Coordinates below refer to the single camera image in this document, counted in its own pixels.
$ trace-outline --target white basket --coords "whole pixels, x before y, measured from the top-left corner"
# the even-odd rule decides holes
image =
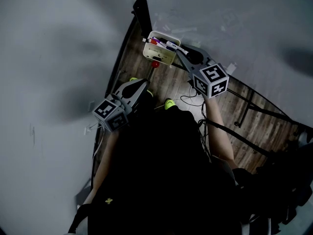
[[[170,42],[175,43],[177,46],[180,46],[180,40],[178,40],[177,38],[165,35],[161,32],[151,31],[148,39],[152,37],[156,37],[158,39],[164,38]],[[159,61],[160,63],[166,64],[166,65],[171,65],[176,57],[176,52],[170,51],[168,49],[163,49],[151,43],[145,44],[145,48],[143,49],[142,54],[149,60]]]

